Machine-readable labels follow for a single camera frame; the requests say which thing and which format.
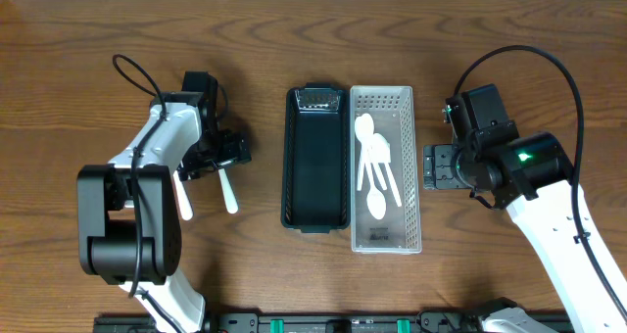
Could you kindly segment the white plastic spoon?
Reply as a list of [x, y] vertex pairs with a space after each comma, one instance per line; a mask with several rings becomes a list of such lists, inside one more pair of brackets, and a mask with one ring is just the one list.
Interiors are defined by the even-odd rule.
[[375, 219], [381, 220], [386, 214], [385, 197], [382, 192], [376, 187], [373, 176], [372, 162], [367, 162], [365, 169], [369, 181], [369, 190], [366, 195], [367, 207], [371, 215]]
[[361, 151], [360, 151], [360, 158], [359, 158], [359, 163], [358, 163], [358, 173], [357, 173], [357, 186], [356, 186], [356, 190], [357, 191], [361, 191], [362, 190], [362, 184], [363, 184], [363, 175], [364, 175], [364, 156], [363, 153], [365, 152], [365, 148], [362, 144], [363, 140], [364, 140], [364, 117], [363, 116], [359, 116], [356, 117], [355, 119], [355, 133], [356, 133], [356, 137], [358, 139], [358, 141], [361, 144]]
[[[383, 143], [383, 144], [387, 144], [390, 147], [390, 144], [388, 143], [388, 141], [386, 140], [386, 138], [381, 135], [380, 133], [374, 133], [374, 141], [378, 142], [378, 143]], [[388, 181], [390, 184], [390, 189], [392, 191], [394, 200], [396, 202], [396, 205], [398, 207], [400, 207], [402, 205], [402, 200], [401, 200], [401, 195], [398, 189], [398, 185], [396, 182], [396, 179], [394, 177], [393, 171], [391, 170], [391, 163], [390, 164], [383, 164], [386, 170], [386, 174], [388, 177]]]
[[366, 141], [368, 143], [368, 153], [369, 153], [369, 160], [372, 164], [373, 170], [377, 176], [377, 179], [379, 181], [379, 184], [381, 185], [381, 188], [383, 190], [387, 189], [387, 185], [385, 182], [385, 178], [383, 176], [381, 167], [379, 166], [378, 163], [378, 158], [375, 154], [374, 151], [374, 121], [373, 118], [370, 114], [365, 113], [363, 115], [361, 115], [361, 119], [362, 119], [362, 131], [365, 133], [366, 136]]

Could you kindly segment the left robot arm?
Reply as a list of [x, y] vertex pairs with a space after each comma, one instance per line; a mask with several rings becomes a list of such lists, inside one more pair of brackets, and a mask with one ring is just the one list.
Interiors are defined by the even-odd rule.
[[200, 332], [206, 301], [179, 267], [180, 223], [193, 215], [184, 182], [217, 172], [227, 211], [239, 210], [226, 168], [248, 162], [244, 139], [218, 126], [217, 91], [159, 94], [132, 142], [78, 173], [79, 262], [121, 287], [160, 332]]

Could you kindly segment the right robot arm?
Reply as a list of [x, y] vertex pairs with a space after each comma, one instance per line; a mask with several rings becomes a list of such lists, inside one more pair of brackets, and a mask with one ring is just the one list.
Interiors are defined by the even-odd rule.
[[548, 132], [427, 145], [424, 186], [467, 189], [505, 211], [539, 257], [577, 332], [626, 329], [626, 279], [586, 204], [576, 167]]

